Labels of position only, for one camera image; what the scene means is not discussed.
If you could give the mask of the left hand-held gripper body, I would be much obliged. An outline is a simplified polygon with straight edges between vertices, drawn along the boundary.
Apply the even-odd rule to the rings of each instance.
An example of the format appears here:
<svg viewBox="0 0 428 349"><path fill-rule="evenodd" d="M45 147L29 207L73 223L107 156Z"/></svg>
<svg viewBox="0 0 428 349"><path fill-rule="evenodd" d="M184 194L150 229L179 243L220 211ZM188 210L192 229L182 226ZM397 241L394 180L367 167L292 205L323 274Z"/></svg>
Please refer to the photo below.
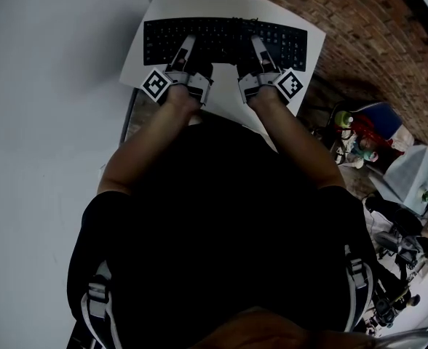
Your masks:
<svg viewBox="0 0 428 349"><path fill-rule="evenodd" d="M171 86L183 85L194 99L201 105L205 105L213 84L212 74L212 63L176 62L173 65L169 64L165 71L153 68L140 89L154 102L162 105L167 98L167 90Z"/></svg>

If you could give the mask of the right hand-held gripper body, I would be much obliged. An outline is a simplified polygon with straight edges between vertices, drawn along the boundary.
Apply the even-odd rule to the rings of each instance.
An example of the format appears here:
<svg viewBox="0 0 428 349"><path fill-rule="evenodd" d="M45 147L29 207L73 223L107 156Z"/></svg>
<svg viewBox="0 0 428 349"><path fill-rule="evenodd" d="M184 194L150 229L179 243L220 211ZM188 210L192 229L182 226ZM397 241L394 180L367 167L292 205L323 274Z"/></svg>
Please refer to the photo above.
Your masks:
<svg viewBox="0 0 428 349"><path fill-rule="evenodd" d="M281 101L288 104L303 88L291 69L284 71L272 63L238 65L237 73L243 103L248 103L255 97L260 88L274 87L279 92Z"/></svg>

